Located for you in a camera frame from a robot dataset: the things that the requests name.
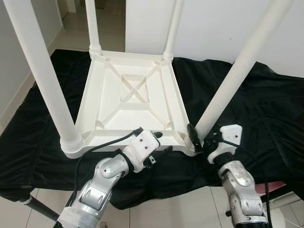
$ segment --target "black cable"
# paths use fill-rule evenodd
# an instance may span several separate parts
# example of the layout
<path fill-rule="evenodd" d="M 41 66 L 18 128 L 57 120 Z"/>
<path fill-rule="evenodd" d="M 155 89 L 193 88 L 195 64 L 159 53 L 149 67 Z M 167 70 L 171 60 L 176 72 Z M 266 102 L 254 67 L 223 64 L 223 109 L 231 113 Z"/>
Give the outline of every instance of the black cable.
<path fill-rule="evenodd" d="M 241 147 L 240 145 L 237 145 L 233 142 L 229 142 L 226 140 L 221 140 L 221 142 L 229 144 L 231 146 L 235 146 L 237 148 L 240 148 L 242 151 L 246 152 L 247 154 L 249 154 L 251 157 L 254 158 L 256 164 L 258 165 L 258 168 L 261 170 L 262 175 L 264 177 L 264 183 L 265 183 L 265 194 L 266 194 L 266 211 L 267 211 L 267 217 L 268 217 L 268 223 L 269 223 L 269 227 L 272 228 L 272 222 L 271 222 L 271 217 L 270 217 L 270 205 L 269 205 L 269 185 L 268 185 L 268 181 L 267 181 L 267 176 L 265 174 L 265 170 L 264 167 L 261 166 L 261 163 L 259 161 L 259 159 L 250 151 L 244 149 L 243 147 Z"/>
<path fill-rule="evenodd" d="M 99 145 L 99 146 L 96 146 L 96 147 L 93 147 L 91 148 L 90 150 L 86 151 L 83 155 L 81 155 L 81 157 L 79 157 L 78 159 L 78 162 L 77 162 L 77 165 L 76 165 L 76 169 L 75 169 L 75 180 L 74 180 L 74 191 L 73 191 L 73 198 L 70 202 L 70 206 L 72 205 L 72 203 L 74 202 L 74 200 L 76 199 L 76 196 L 77 196 L 77 182 L 78 182 L 78 170 L 79 170 L 79 165 L 80 165 L 80 162 L 82 161 L 82 159 L 87 156 L 90 152 L 93 152 L 97 149 L 100 149 L 102 147 L 105 147 L 105 146 L 108 146 L 108 145 L 111 145 L 111 144 L 114 144 L 114 143 L 117 143 L 117 142 L 120 142 L 120 141 L 123 141 L 129 137 L 131 137 L 132 135 L 134 134 L 137 134 L 139 129 L 136 129 L 134 131 L 132 131 L 130 134 L 120 138 L 120 139 L 116 139 L 116 140 L 113 140 L 113 141 L 110 141 L 110 142 L 107 142 L 105 144 L 102 144 L 102 145 Z"/>

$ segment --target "white cylindrical leg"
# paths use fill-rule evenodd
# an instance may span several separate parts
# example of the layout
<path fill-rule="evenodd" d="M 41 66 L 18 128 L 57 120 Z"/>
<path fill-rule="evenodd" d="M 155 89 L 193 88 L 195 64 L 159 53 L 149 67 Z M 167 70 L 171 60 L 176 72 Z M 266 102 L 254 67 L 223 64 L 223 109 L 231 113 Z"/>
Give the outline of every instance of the white cylindrical leg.
<path fill-rule="evenodd" d="M 255 64 L 259 51 L 279 25 L 291 3 L 292 0 L 272 0 L 265 15 L 251 34 L 206 111 L 197 123 L 195 128 L 201 141 L 207 136 L 244 81 Z"/>
<path fill-rule="evenodd" d="M 83 139 L 74 126 L 31 1 L 4 0 L 4 3 L 24 55 L 61 137 L 62 149 L 79 150 L 83 146 Z"/>
<path fill-rule="evenodd" d="M 85 0 L 87 25 L 89 28 L 90 37 L 90 54 L 100 54 L 102 52 L 99 44 L 98 27 L 96 19 L 96 9 L 94 0 Z"/>
<path fill-rule="evenodd" d="M 172 15 L 172 19 L 171 19 L 171 25 L 169 28 L 167 44 L 166 44 L 165 51 L 163 53 L 163 59 L 173 60 L 173 49 L 174 49 L 177 31 L 179 29 L 179 24 L 180 24 L 180 20 L 181 20 L 181 12 L 182 12 L 183 6 L 184 6 L 184 0 L 175 1 L 173 15 Z"/>

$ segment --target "baseboard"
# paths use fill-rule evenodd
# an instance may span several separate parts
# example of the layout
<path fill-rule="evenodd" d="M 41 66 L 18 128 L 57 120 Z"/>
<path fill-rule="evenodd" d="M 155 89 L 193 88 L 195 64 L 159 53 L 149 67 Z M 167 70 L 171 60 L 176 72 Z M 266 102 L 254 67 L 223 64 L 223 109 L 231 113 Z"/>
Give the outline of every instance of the baseboard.
<path fill-rule="evenodd" d="M 55 51 L 56 42 L 63 32 L 64 29 L 62 27 L 61 30 L 54 36 L 47 49 L 49 55 L 52 55 Z M 34 76 L 32 72 L 29 72 L 25 80 L 20 85 L 19 89 L 16 91 L 15 95 L 9 102 L 8 106 L 4 110 L 3 115 L 0 117 L 0 135 L 2 134 L 6 126 L 9 124 L 10 120 L 13 118 L 15 112 L 24 101 L 25 97 L 27 96 L 29 90 L 31 89 L 34 83 Z"/>

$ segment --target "floor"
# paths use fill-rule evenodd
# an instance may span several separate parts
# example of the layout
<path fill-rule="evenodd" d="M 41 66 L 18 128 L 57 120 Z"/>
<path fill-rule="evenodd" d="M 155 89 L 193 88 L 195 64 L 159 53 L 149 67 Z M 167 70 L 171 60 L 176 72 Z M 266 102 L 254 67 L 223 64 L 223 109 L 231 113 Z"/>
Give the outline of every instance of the floor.
<path fill-rule="evenodd" d="M 105 9 L 97 9 L 99 39 L 103 50 L 124 51 L 125 4 L 107 1 Z M 56 40 L 56 49 L 87 51 L 89 38 L 86 11 L 67 14 L 65 31 Z M 36 189 L 32 196 L 61 213 L 71 192 Z M 51 228 L 54 222 L 19 202 L 0 198 L 0 226 L 7 228 Z M 109 228 L 232 228 L 225 216 L 228 200 L 222 187 L 204 187 L 187 194 L 163 200 L 150 200 L 126 210 L 108 205 L 102 218 Z M 304 202 L 300 201 L 272 211 L 274 228 L 303 227 Z"/>

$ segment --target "black cloth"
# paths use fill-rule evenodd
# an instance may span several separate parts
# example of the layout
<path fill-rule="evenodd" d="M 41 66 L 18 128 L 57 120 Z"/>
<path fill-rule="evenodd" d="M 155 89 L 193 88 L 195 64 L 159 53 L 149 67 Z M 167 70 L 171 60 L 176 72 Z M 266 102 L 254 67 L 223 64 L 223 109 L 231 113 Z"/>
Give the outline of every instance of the black cloth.
<path fill-rule="evenodd" d="M 90 67 L 87 52 L 56 50 L 51 57 L 71 115 L 76 120 Z M 190 123 L 196 124 L 231 68 L 230 63 L 175 58 L 172 63 Z M 304 80 L 278 75 L 256 63 L 218 120 L 243 126 L 242 146 L 265 166 L 268 181 L 285 181 L 303 196 Z M 79 187 L 92 177 L 95 165 L 115 152 L 94 152 L 80 166 Z M 252 173 L 262 174 L 250 156 L 237 150 L 236 159 Z M 60 149 L 59 135 L 34 85 L 0 137 L 0 195 L 21 198 L 33 188 L 72 190 L 77 160 Z M 220 185 L 206 155 L 188 157 L 168 152 L 151 169 L 130 173 L 113 189 L 111 203 L 119 209 L 154 198 L 173 197 Z"/>

